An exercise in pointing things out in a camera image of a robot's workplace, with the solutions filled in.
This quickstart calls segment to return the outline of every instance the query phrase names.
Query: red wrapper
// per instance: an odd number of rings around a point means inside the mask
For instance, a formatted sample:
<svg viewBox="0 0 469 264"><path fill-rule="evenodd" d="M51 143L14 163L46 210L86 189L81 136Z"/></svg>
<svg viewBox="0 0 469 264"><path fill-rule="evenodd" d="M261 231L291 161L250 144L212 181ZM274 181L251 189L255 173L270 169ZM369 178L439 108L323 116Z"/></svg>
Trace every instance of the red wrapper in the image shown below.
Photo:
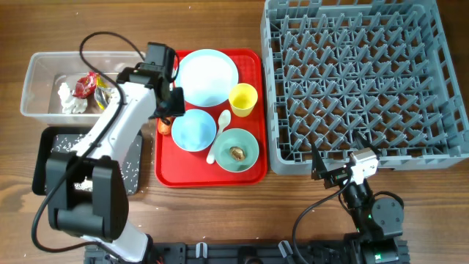
<svg viewBox="0 0 469 264"><path fill-rule="evenodd" d="M90 71L86 77L83 77L76 82L73 96L80 99L87 98L95 91L98 78L99 74Z"/></svg>

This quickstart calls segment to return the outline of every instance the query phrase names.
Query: red tray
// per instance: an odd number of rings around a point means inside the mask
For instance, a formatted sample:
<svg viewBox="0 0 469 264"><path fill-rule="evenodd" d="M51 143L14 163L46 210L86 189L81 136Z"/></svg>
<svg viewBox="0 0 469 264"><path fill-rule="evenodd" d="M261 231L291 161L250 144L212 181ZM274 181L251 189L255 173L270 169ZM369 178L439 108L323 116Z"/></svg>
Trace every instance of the red tray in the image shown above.
<svg viewBox="0 0 469 264"><path fill-rule="evenodd" d="M171 136L156 132L155 174L161 184L167 187L238 186L258 183L267 174L267 140L265 133L264 95L262 88L262 69L260 58L248 49L220 50L236 64L239 82L247 83L257 89L259 99L248 117L237 117L232 113L232 121L227 129L242 128L251 132L259 143L259 159L249 170L241 173L227 172L217 163L207 164L210 147L190 153L181 150ZM192 51L178 51L182 59ZM217 123L225 109L230 109L226 101L218 106L203 108L186 102L186 110L202 109L212 115Z"/></svg>

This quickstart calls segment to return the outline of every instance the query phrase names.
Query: white spoon handle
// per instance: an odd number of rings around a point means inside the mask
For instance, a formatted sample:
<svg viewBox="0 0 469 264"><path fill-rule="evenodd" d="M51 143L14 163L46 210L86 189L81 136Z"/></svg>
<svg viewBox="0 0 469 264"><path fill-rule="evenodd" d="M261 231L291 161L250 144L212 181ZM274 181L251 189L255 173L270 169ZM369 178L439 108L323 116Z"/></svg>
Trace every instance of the white spoon handle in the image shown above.
<svg viewBox="0 0 469 264"><path fill-rule="evenodd" d="M215 162L215 148L213 147L215 145L215 141L217 140L218 136L220 136L220 134L223 132L222 129L220 129L216 136L215 136L215 139L213 139L213 143L212 143L212 146L210 147L210 151L208 152L208 155L207 155L207 163L208 164L213 164Z"/></svg>

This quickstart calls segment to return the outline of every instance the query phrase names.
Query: white spoon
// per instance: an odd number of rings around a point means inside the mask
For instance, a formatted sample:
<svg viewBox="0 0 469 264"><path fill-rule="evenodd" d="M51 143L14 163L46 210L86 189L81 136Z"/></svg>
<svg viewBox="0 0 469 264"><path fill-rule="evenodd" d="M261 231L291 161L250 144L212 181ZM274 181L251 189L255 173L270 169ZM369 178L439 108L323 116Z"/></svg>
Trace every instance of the white spoon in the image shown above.
<svg viewBox="0 0 469 264"><path fill-rule="evenodd" d="M213 139L212 147L210 147L210 151L208 152L208 156L207 156L208 164L213 164L215 162L215 154L213 153L215 149L213 148L213 145L215 144L215 140L217 140L218 136L220 136L220 134L229 125L231 121L232 121L232 113L228 109L225 111L222 111L220 114L220 117L218 118L217 135L215 136L215 139Z"/></svg>

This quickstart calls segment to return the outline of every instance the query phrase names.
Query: yellow cup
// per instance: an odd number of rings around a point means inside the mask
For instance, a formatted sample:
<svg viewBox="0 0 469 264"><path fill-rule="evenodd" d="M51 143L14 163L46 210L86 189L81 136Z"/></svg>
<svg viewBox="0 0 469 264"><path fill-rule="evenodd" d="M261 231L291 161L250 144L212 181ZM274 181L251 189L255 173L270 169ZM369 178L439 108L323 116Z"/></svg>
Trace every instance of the yellow cup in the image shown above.
<svg viewBox="0 0 469 264"><path fill-rule="evenodd" d="M229 93L229 104L233 114L247 117L257 103L257 91L250 84L237 84Z"/></svg>

